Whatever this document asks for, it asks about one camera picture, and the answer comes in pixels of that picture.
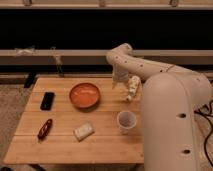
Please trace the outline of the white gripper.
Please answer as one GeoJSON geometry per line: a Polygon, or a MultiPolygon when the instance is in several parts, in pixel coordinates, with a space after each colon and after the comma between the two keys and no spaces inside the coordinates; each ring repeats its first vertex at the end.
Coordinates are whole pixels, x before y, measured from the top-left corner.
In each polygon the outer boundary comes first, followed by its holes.
{"type": "Polygon", "coordinates": [[[113,88],[115,88],[118,83],[123,83],[125,86],[128,86],[129,72],[117,65],[114,65],[112,71],[112,80],[113,88]]]}

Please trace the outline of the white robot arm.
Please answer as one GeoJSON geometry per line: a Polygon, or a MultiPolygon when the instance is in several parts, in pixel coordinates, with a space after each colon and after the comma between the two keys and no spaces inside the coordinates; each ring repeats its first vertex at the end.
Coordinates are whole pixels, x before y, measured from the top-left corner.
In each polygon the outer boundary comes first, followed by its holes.
{"type": "Polygon", "coordinates": [[[213,100],[213,86],[199,72],[136,58],[121,44],[106,53],[113,81],[131,74],[144,81],[140,109],[145,171],[201,171],[195,111],[213,100]]]}

